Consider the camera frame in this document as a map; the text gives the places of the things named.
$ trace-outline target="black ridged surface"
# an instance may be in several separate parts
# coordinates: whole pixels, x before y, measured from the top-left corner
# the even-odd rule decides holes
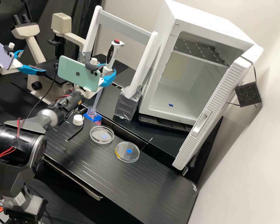
[[[48,131],[46,155],[145,224],[187,223],[196,187],[143,152],[134,163],[122,162],[114,149],[123,140],[115,136],[111,144],[98,145],[89,136],[93,126],[85,120],[69,143],[80,128],[71,121]]]

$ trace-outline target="smartphone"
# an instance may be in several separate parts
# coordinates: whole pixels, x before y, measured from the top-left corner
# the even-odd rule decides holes
[[[85,87],[92,92],[96,92],[100,71],[92,72],[81,62],[75,61],[65,56],[60,56],[58,66],[58,76],[80,87]]]
[[[5,69],[9,69],[12,65],[14,54],[4,50],[3,45],[0,43],[0,65]]]

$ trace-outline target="green smartphone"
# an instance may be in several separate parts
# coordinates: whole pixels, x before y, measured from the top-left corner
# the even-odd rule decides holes
[[[58,76],[92,92],[97,91],[100,81],[100,71],[91,74],[83,63],[65,56],[59,58]]]

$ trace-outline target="black foam pad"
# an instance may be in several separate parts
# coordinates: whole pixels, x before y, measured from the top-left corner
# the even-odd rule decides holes
[[[250,82],[235,88],[237,99],[240,107],[249,106],[261,102],[261,95],[259,93],[257,83]]]

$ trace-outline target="door handle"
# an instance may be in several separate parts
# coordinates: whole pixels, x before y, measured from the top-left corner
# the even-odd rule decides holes
[[[208,120],[212,112],[208,109],[205,109],[202,112],[202,115],[199,117],[198,121],[195,123],[191,130],[191,135],[193,137],[197,137],[199,132],[201,131],[202,127],[204,126],[205,122]]]

